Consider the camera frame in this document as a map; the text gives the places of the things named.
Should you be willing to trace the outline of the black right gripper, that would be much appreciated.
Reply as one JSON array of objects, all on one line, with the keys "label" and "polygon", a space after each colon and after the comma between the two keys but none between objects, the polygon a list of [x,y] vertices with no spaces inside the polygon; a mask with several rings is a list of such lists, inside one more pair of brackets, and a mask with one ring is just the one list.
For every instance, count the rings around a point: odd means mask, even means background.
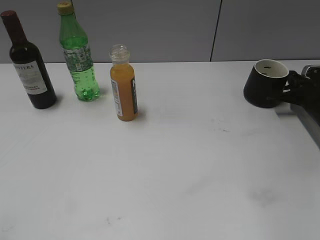
[{"label": "black right gripper", "polygon": [[[304,93],[300,87],[308,78],[312,85],[304,85]],[[267,100],[285,102],[303,107],[313,118],[320,117],[320,72],[302,71],[301,75],[294,70],[289,71],[287,86],[275,89],[266,97]]]}]

